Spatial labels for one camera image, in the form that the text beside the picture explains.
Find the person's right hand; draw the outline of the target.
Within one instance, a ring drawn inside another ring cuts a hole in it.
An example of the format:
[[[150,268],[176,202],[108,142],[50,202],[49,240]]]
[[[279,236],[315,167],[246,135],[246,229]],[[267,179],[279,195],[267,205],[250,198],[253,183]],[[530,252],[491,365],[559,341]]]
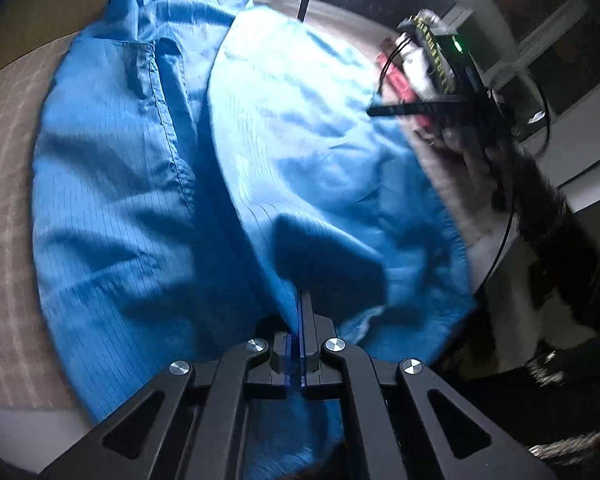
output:
[[[511,212],[514,208],[514,177],[510,160],[510,146],[504,141],[484,146],[478,130],[473,126],[442,127],[437,124],[434,133],[416,129],[420,138],[451,162],[464,166],[477,192],[486,193],[497,212]]]

